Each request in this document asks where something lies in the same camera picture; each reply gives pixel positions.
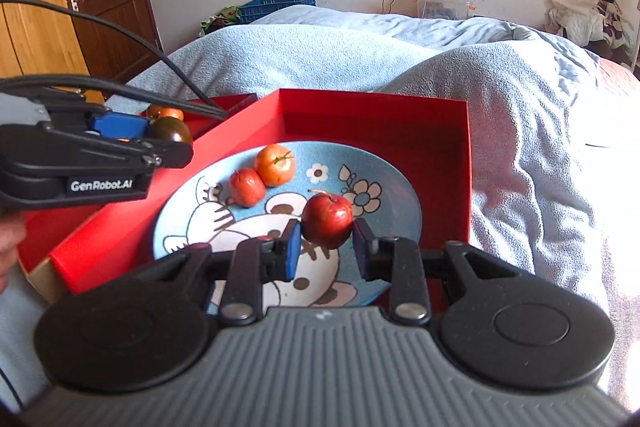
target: orange tomato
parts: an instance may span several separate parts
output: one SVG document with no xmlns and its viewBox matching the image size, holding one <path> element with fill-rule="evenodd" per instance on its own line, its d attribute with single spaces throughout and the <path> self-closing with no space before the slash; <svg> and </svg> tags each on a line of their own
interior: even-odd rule
<svg viewBox="0 0 640 427">
<path fill-rule="evenodd" d="M 174 109 L 173 107 L 162 107 L 155 103 L 150 105 L 146 110 L 146 115 L 149 118 L 162 118 L 164 116 L 172 116 L 178 120 L 184 120 L 184 113 L 180 109 Z"/>
<path fill-rule="evenodd" d="M 296 173 L 296 159 L 286 147 L 272 144 L 257 153 L 254 169 L 267 187 L 280 187 Z"/>
</svg>

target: blue gripper pad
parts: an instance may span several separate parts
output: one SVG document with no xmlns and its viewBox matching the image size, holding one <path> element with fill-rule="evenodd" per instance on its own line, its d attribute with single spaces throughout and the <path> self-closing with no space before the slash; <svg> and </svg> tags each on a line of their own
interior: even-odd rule
<svg viewBox="0 0 640 427">
<path fill-rule="evenodd" d="M 287 258 L 285 260 L 285 280 L 292 281 L 296 276 L 296 270 L 298 269 L 298 258 L 300 257 L 300 222 L 297 222 L 296 227 L 289 239 L 287 245 Z"/>
<path fill-rule="evenodd" d="M 92 121 L 92 129 L 105 138 L 136 139 L 146 134 L 149 122 L 141 116 L 108 112 L 97 116 Z"/>
</svg>

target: blue plastic crate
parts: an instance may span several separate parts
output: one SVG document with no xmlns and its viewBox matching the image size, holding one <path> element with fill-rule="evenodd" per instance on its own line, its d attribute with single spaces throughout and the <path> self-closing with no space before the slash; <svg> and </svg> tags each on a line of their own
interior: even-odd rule
<svg viewBox="0 0 640 427">
<path fill-rule="evenodd" d="M 238 17 L 242 24 L 248 24 L 258 20 L 260 17 L 295 4 L 315 6 L 316 0 L 253 0 L 239 7 Z"/>
</svg>

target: gray gripper housing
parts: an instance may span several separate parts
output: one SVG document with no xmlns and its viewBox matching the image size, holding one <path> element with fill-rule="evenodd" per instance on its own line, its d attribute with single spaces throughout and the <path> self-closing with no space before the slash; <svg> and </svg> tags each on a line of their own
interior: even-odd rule
<svg viewBox="0 0 640 427">
<path fill-rule="evenodd" d="M 614 427 L 628 413 L 596 387 L 527 395 L 474 381 L 428 331 L 379 309 L 272 308 L 222 330 L 188 371 L 132 394 L 54 387 L 33 427 Z"/>
</svg>

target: plate cartoon print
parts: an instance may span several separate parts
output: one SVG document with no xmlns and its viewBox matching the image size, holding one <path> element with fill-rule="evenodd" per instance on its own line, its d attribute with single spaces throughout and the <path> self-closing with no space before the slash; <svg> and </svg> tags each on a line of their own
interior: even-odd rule
<svg viewBox="0 0 640 427">
<path fill-rule="evenodd" d="M 210 243 L 212 251 L 234 250 L 247 238 L 278 237 L 289 219 L 299 218 L 310 190 L 341 194 L 354 217 L 364 217 L 376 235 L 403 235 L 417 241 L 422 226 L 420 203 L 409 182 L 383 159 L 350 146 L 329 142 L 284 142 L 296 157 L 293 179 L 267 188 L 252 208 L 234 204 L 229 176 L 253 167 L 261 148 L 220 160 L 180 187 L 163 207 L 154 232 L 154 257 L 193 243 Z M 224 289 L 216 282 L 210 313 L 216 313 Z M 383 281 L 360 277 L 349 238 L 337 250 L 302 239 L 296 277 L 292 282 L 267 283 L 265 310 L 271 306 L 364 306 L 387 287 Z"/>
</svg>

